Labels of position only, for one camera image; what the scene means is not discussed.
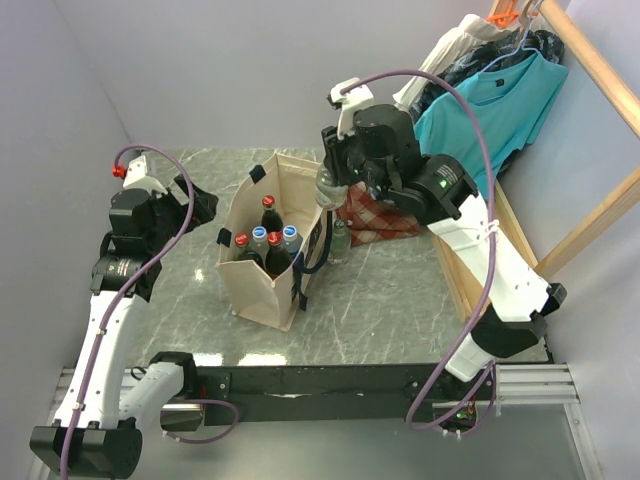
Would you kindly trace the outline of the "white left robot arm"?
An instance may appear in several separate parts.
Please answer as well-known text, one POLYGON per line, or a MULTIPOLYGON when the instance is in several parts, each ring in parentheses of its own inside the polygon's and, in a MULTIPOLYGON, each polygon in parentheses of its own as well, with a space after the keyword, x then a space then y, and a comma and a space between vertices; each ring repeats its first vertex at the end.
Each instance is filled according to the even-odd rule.
POLYGON ((203 392, 190 353, 156 354, 141 380, 121 392, 135 326, 150 304, 161 272, 158 258, 216 216, 218 198, 178 175, 175 183, 192 202, 181 204, 153 182, 126 187, 111 199, 110 230, 92 268, 88 328, 64 399, 48 426, 30 438, 33 453, 64 479, 128 479, 138 465, 143 432, 165 404, 203 392))

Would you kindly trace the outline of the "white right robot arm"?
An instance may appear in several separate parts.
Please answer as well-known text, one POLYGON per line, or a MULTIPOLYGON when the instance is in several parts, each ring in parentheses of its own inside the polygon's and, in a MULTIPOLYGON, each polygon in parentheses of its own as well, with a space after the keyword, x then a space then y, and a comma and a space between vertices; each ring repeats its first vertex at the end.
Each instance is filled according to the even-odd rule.
POLYGON ((323 165, 338 186, 359 182, 413 216, 444 241, 477 281, 489 289, 477 323, 438 374, 441 392, 460 398, 490 361, 534 346, 547 315, 566 297, 524 260, 490 219, 488 206, 461 163, 450 155, 424 155, 409 115, 388 104, 360 109, 347 134, 322 130, 323 165))

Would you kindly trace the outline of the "clear green-capped glass bottle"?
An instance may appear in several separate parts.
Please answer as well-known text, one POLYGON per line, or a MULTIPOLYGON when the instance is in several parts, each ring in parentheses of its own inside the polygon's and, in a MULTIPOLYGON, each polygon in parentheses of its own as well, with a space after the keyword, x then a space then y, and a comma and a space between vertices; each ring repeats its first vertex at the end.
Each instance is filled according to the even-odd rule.
POLYGON ((347 261, 351 248, 351 233, 347 223, 338 218, 333 223, 328 261, 331 264, 343 264, 347 261))

